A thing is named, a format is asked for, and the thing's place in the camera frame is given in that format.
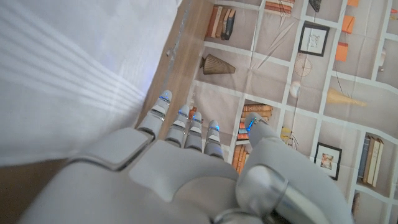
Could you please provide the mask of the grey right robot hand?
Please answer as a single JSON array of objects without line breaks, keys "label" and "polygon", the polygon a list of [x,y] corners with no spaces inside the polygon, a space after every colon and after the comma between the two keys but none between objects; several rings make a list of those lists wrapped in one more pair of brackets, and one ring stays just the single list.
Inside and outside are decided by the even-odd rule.
[{"label": "grey right robot hand", "polygon": [[183,105],[165,139],[164,91],[137,128],[117,130],[70,156],[21,223],[353,223],[332,179],[288,147],[257,113],[242,171],[223,159],[219,126]]}]

